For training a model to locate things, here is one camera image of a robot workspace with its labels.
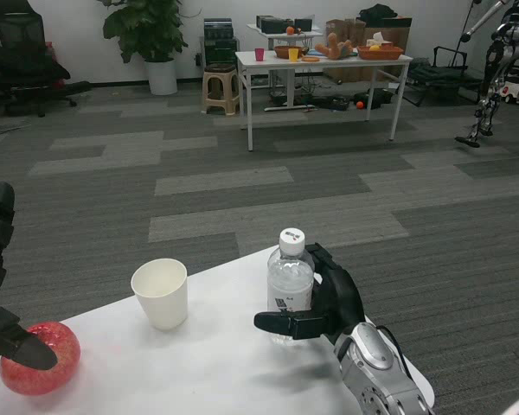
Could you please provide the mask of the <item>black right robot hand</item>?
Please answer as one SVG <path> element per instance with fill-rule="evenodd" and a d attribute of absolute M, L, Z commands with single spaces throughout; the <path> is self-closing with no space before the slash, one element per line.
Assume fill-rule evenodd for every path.
<path fill-rule="evenodd" d="M 261 312 L 254 316 L 253 324 L 257 329 L 290 336 L 295 341 L 324 335 L 335 344 L 340 334 L 349 334 L 357 324 L 366 321 L 362 299 L 353 278 L 324 247 L 315 243 L 305 249 L 322 278 L 320 283 L 313 284 L 311 309 Z"/>

